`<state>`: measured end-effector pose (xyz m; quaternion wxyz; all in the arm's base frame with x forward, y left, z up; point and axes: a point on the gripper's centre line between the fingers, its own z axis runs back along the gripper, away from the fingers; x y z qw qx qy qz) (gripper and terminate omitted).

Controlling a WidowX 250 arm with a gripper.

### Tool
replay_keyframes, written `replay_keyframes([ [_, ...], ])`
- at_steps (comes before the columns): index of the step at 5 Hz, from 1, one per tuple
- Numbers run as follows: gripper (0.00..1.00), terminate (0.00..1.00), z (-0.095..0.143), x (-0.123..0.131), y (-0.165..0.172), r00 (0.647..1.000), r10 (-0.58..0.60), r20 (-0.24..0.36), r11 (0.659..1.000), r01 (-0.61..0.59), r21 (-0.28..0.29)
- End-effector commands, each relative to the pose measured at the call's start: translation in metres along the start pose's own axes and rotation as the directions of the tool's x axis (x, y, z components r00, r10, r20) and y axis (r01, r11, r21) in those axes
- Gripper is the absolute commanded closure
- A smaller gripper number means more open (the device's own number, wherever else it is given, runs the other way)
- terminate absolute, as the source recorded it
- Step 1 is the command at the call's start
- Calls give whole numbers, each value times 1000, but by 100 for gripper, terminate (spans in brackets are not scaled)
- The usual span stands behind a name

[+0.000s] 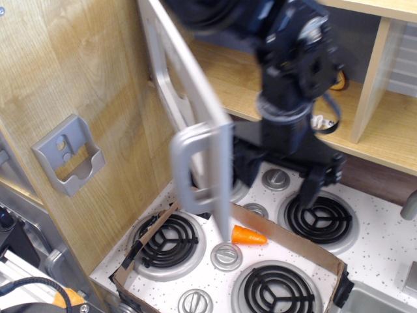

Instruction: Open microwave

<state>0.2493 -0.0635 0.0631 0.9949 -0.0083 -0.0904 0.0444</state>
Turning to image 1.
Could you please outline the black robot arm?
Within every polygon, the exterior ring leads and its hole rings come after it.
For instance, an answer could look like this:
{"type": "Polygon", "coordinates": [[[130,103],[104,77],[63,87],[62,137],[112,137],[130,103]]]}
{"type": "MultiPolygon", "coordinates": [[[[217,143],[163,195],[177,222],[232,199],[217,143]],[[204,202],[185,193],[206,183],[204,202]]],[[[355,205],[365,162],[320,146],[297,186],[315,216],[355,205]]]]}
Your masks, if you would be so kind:
{"type": "Polygon", "coordinates": [[[337,183],[345,157],[318,138],[313,105],[328,94],[342,64],[329,13],[316,1],[168,1],[182,24],[200,35],[226,31],[248,40],[261,69],[258,122],[234,125],[234,169],[251,186],[262,161],[299,172],[299,205],[313,206],[337,183]]]}

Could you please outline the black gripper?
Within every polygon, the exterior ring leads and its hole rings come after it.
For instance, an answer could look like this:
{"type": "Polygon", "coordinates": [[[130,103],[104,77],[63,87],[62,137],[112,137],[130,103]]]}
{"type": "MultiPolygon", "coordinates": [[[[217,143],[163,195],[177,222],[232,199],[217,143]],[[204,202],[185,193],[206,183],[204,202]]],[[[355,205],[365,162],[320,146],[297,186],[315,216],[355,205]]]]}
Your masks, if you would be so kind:
{"type": "Polygon", "coordinates": [[[234,122],[235,177],[250,188],[262,162],[297,171],[304,178],[300,207],[312,207],[323,185],[340,181],[345,156],[316,137],[311,118],[309,112],[295,123],[281,124],[266,118],[234,122]]]}

